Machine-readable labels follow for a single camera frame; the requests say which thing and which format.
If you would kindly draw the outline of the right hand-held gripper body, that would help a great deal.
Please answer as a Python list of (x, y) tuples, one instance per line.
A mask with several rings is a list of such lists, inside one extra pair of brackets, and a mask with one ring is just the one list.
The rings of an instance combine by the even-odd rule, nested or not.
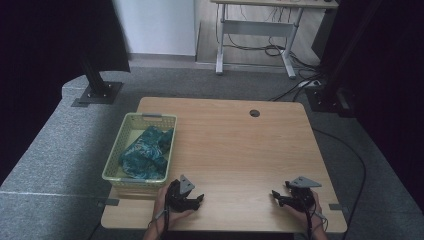
[(299, 176), (290, 183), (293, 186), (290, 193), (296, 202), (294, 208), (301, 212), (310, 209), (315, 204), (312, 188), (321, 187), (321, 184), (304, 176)]

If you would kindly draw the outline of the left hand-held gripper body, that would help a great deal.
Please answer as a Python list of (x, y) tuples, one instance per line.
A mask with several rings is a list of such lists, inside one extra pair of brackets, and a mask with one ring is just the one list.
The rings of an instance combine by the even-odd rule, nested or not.
[(181, 175), (179, 179), (175, 179), (169, 185), (166, 193), (166, 203), (175, 212), (186, 211), (189, 204), (195, 203), (195, 201), (188, 199), (194, 188), (194, 184), (187, 177)]

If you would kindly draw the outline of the teal floral shirt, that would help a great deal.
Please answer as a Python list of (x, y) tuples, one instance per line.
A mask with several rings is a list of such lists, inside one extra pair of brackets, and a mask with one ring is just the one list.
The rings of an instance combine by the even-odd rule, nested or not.
[(174, 129), (162, 131), (149, 126), (119, 157), (125, 174), (141, 180), (160, 180), (165, 177)]

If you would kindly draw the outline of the green plastic basket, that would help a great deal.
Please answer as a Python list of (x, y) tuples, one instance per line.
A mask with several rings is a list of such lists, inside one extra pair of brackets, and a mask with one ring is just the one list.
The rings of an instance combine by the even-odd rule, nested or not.
[[(142, 192), (153, 191), (163, 186), (170, 169), (172, 148), (176, 132), (177, 117), (169, 114), (127, 113), (121, 123), (117, 137), (105, 164), (102, 178), (109, 181), (116, 189), (140, 189)], [(119, 157), (149, 126), (156, 126), (162, 131), (174, 129), (170, 151), (165, 155), (168, 167), (165, 177), (160, 180), (141, 180), (124, 173)]]

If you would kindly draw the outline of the person's right hand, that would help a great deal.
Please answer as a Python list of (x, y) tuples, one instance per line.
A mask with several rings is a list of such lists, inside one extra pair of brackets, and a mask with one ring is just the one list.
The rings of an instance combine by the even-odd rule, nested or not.
[(307, 216), (304, 212), (297, 211), (288, 205), (284, 205), (283, 209), (291, 214), (296, 220), (298, 220), (301, 226), (306, 230), (311, 228), (313, 232), (318, 232), (319, 230), (323, 230), (324, 222), (323, 218), (321, 217), (322, 208), (319, 203), (319, 197), (315, 191), (313, 191), (313, 197), (315, 200), (315, 205), (310, 208), (311, 225), (308, 225)]

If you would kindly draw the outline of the person's left hand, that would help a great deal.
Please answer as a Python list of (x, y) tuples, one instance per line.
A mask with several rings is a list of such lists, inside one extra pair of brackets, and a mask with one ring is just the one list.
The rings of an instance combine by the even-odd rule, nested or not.
[(168, 185), (159, 189), (153, 209), (151, 228), (155, 232), (162, 233), (165, 228), (165, 223), (168, 223), (168, 228), (173, 227), (179, 220), (190, 216), (194, 210), (186, 210), (183, 212), (175, 212), (170, 210), (168, 213), (169, 220), (165, 220), (165, 200)]

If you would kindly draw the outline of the black curtain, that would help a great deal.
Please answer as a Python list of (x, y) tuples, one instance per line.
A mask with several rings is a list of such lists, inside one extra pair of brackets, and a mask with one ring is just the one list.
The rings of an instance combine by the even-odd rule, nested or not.
[(424, 214), (424, 0), (382, 0), (348, 63), (354, 116)]
[(113, 0), (0, 0), (0, 184), (87, 67), (129, 70)]

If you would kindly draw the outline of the white-framed wooden desk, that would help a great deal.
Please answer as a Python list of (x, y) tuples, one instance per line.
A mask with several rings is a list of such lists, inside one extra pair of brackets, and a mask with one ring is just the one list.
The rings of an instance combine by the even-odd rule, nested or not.
[[(219, 20), (221, 29), (218, 31), (219, 45), (217, 48), (217, 57), (215, 71), (217, 75), (223, 74), (224, 66), (224, 35), (251, 35), (268, 37), (287, 37), (287, 45), (280, 51), (281, 59), (284, 63), (286, 73), (290, 79), (295, 79), (296, 74), (290, 60), (290, 51), (293, 46), (300, 20), (305, 9), (325, 9), (336, 10), (339, 4), (336, 0), (210, 0), (212, 3), (221, 7), (221, 18)], [(230, 20), (226, 17), (228, 5), (240, 6), (266, 6), (295, 8), (297, 15), (292, 23), (274, 23), (274, 22), (255, 22)]]

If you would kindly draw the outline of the black metal stand with base plate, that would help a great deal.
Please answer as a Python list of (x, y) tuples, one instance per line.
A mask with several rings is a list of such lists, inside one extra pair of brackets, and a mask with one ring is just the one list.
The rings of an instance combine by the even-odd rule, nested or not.
[(72, 107), (88, 107), (91, 104), (113, 104), (123, 83), (104, 81), (99, 70), (90, 62), (86, 55), (81, 56), (80, 65), (88, 80), (88, 86), (83, 94), (74, 100)]
[(312, 111), (354, 116), (353, 94), (344, 88), (348, 63), (381, 1), (337, 0), (339, 7), (329, 10), (333, 20), (318, 66), (323, 85), (305, 89)]

